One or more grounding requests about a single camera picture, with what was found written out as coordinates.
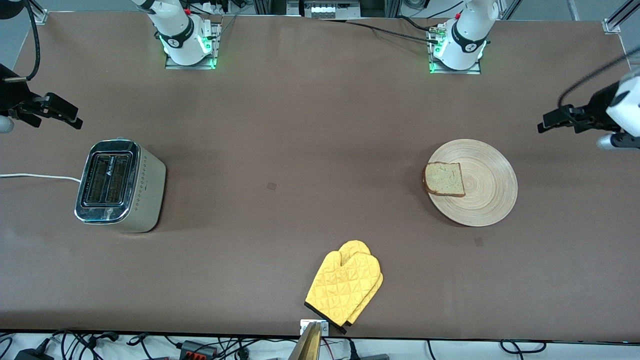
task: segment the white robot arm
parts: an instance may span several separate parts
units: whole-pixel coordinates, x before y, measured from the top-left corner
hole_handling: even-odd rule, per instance
[[[563,105],[544,114],[538,132],[556,127],[573,127],[576,133],[610,131],[598,140],[601,149],[640,149],[640,70],[597,91],[585,106]]]
[[[193,65],[212,51],[211,22],[184,12],[179,0],[132,0],[147,13],[169,57]]]
[[[467,0],[459,18],[439,26],[446,29],[446,38],[433,56],[454,70],[471,68],[482,56],[486,37],[498,15],[495,0]]]

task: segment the gray floor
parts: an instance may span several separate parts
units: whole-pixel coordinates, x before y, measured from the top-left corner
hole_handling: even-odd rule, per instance
[[[574,0],[580,20],[602,20],[615,11],[624,0]],[[115,10],[135,11],[131,0],[39,0],[40,4],[51,11],[92,11]],[[427,9],[418,13],[416,17],[426,17],[433,13],[453,6],[458,0],[432,0]],[[459,9],[453,9],[442,16],[453,16]],[[415,10],[403,6],[405,15],[415,14]],[[514,13],[515,20],[571,20],[566,0],[523,0]],[[26,12],[10,20],[0,20],[0,63],[13,68],[22,47],[22,43],[29,31],[29,21]],[[640,12],[633,14],[622,25],[622,40],[627,50],[640,45]]]

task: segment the white power cord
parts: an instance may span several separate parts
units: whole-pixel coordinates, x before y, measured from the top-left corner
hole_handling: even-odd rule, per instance
[[[80,179],[76,179],[70,176],[54,176],[54,175],[38,175],[38,174],[0,174],[0,177],[46,177],[48,179],[64,179],[64,180],[73,180],[81,183]]]

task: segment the power adapter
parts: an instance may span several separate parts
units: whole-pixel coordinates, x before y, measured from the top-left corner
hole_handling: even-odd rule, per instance
[[[26,348],[18,352],[15,356],[15,360],[53,360],[53,357],[41,353],[34,348]]]
[[[213,360],[218,354],[218,349],[212,346],[185,341],[180,346],[180,358],[188,360]]]

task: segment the yellow oven mitt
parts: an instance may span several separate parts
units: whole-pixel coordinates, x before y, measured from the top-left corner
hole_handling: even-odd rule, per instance
[[[340,250],[338,250],[338,252],[340,252],[340,254],[342,255],[342,265],[349,261],[349,259],[355,254],[371,254],[371,251],[369,250],[367,244],[363,243],[360,240],[347,241],[340,247]],[[362,302],[358,306],[356,306],[356,309],[353,311],[353,313],[349,315],[349,318],[345,322],[346,325],[351,326],[356,322],[356,319],[358,318],[358,316],[360,316],[362,310],[364,310],[373,296],[378,292],[378,289],[380,289],[382,281],[383,276],[382,273],[380,273],[380,276],[378,277],[378,280],[376,281],[376,284],[373,286],[371,291],[367,294],[367,296],[364,297]]]
[[[305,305],[345,334],[342,326],[379,277],[380,264],[373,256],[356,253],[343,263],[342,254],[331,251],[320,265]]]

